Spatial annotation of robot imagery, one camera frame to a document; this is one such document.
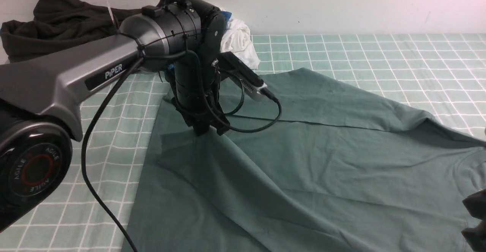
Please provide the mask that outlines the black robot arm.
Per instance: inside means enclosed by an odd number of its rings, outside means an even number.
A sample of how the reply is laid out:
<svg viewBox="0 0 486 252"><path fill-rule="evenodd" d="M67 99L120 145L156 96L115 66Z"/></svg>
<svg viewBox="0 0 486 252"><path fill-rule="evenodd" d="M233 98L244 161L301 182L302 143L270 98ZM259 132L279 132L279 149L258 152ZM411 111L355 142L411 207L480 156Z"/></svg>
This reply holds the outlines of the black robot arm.
<svg viewBox="0 0 486 252"><path fill-rule="evenodd" d="M218 101L212 62L226 30L222 11L203 0L146 6L104 39L28 61L1 65L1 230L45 200L83 138L80 104L143 67L166 73L172 104L197 133L220 125L206 115Z"/></svg>

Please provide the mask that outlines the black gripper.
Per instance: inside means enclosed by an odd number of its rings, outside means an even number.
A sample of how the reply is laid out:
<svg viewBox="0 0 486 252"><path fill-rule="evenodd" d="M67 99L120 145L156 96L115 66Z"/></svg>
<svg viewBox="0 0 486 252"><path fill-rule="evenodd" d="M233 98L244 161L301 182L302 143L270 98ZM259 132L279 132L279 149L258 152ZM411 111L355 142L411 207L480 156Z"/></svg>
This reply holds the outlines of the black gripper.
<svg viewBox="0 0 486 252"><path fill-rule="evenodd" d="M229 131L219 104L221 75L211 65L201 66L199 58L183 57L175 63L170 75L173 97L172 105L182 115L187 126L201 136L211 127L218 135Z"/></svg>

